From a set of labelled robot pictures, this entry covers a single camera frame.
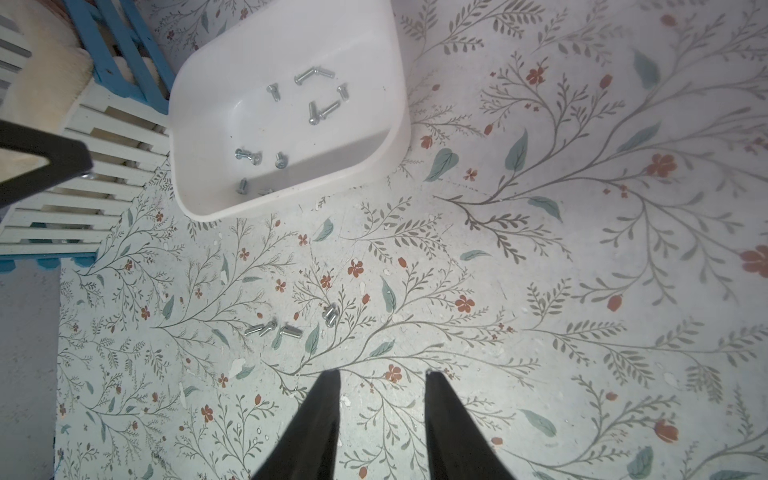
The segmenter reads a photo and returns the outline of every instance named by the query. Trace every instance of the printed flower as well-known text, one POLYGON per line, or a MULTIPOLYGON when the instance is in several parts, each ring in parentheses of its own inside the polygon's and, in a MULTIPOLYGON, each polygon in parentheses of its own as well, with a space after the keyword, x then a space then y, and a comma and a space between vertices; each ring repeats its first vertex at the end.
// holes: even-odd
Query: printed flower
POLYGON ((475 302, 472 299, 467 299, 466 295, 459 295, 456 300, 456 306, 459 312, 469 313, 472 311, 472 307, 475 306, 475 302))
POLYGON ((677 25, 677 20, 675 20, 675 18, 672 15, 662 15, 661 18, 659 18, 659 20, 661 20, 661 23, 666 25, 667 27, 674 27, 675 25, 677 25))
POLYGON ((400 367, 389 364, 389 371, 384 374, 384 378, 392 383, 397 383, 402 378, 400 367))
POLYGON ((352 260, 352 262, 350 262, 349 268, 346 269, 346 274, 353 275, 355 278, 360 276, 362 272, 362 262, 358 261, 355 265, 355 260, 352 260))
POLYGON ((653 163, 648 166, 646 171, 649 175, 658 175, 662 178, 667 178, 671 171, 677 170, 677 164, 674 163, 674 157, 672 155, 654 154, 650 158, 653 163))
POLYGON ((603 77, 603 79, 602 79, 602 80, 600 80, 600 88, 602 88, 603 90, 605 90, 606 88, 608 88, 609 86, 611 86, 611 81, 612 81, 613 79, 614 79, 614 78, 613 78, 612 76, 610 76, 609 74, 606 74, 606 75, 603 77))
POLYGON ((525 77, 525 80, 528 80, 528 83, 531 85, 537 85, 544 83, 544 69, 542 67, 539 67, 538 70, 535 68, 531 69, 531 72, 528 74, 528 77, 525 77))
POLYGON ((740 255, 744 268, 749 273, 759 273, 768 278, 768 245, 758 245, 755 250, 747 250, 740 255))
POLYGON ((672 425, 667 425, 667 420, 661 419, 654 425, 654 432, 656 436, 664 440, 666 443, 673 443, 677 441, 677 428, 672 425))
POLYGON ((205 419, 206 423, 212 422, 214 420, 214 410, 208 405, 200 409, 200 413, 203 414, 203 418, 205 419))

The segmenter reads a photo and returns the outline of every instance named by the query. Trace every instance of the screw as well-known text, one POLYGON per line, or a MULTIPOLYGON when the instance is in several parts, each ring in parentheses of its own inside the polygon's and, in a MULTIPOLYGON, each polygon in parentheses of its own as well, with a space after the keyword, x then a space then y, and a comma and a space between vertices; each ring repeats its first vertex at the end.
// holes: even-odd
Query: screw
POLYGON ((300 339, 303 332, 297 329, 295 326, 285 325, 280 329, 280 335, 292 336, 295 339, 300 339))
POLYGON ((310 125, 317 125, 320 123, 320 118, 317 116, 317 105, 314 101, 310 102, 310 125))
POLYGON ((297 85, 301 85, 307 78, 311 77, 314 74, 315 74, 315 68, 310 67, 310 69, 305 71, 304 73, 293 77, 293 81, 295 81, 297 85))
POLYGON ((323 77, 328 77, 328 78, 335 78, 336 77, 335 73, 333 73, 331 70, 326 70, 323 67, 315 67, 315 73, 317 73, 318 75, 322 75, 323 77))
POLYGON ((288 157, 286 157, 285 154, 281 151, 277 152, 277 161, 275 162, 275 167, 282 170, 287 166, 288 166, 288 157))
POLYGON ((277 84, 269 85, 266 87, 266 91, 272 94, 272 98, 274 98, 275 101, 280 101, 280 92, 277 90, 277 84))
POLYGON ((348 101, 349 100, 349 92, 346 90, 346 84, 339 85, 339 87, 336 89, 336 91, 339 92, 339 95, 341 95, 341 99, 342 100, 344 100, 344 101, 348 101))
POLYGON ((323 111, 320 112, 320 118, 325 120, 326 117, 328 117, 328 115, 330 115, 330 113, 336 110, 338 107, 341 107, 341 102, 338 100, 334 101, 328 108, 325 108, 323 111))
POLYGON ((245 195, 245 194, 247 194, 247 193, 248 193, 248 180, 247 180, 247 179, 245 179, 245 178, 244 178, 244 179, 242 179, 242 180, 240 181, 240 186, 239 186, 239 187, 237 188, 237 190, 235 190, 235 191, 236 191, 237 193, 239 193, 240 195, 245 195))

